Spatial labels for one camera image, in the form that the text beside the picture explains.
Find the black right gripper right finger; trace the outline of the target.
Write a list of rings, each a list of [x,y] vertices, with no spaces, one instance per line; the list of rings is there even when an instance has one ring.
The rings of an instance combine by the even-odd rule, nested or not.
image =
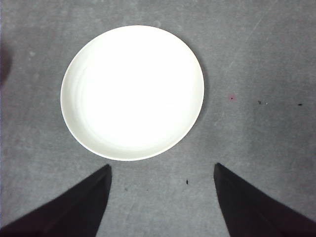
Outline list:
[[[315,221],[269,197],[220,163],[214,166],[219,206],[232,237],[314,237]]]

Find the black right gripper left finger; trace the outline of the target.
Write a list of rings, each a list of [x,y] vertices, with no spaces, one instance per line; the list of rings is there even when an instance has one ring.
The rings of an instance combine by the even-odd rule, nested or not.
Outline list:
[[[21,218],[1,228],[2,237],[94,237],[112,182],[110,165]]]

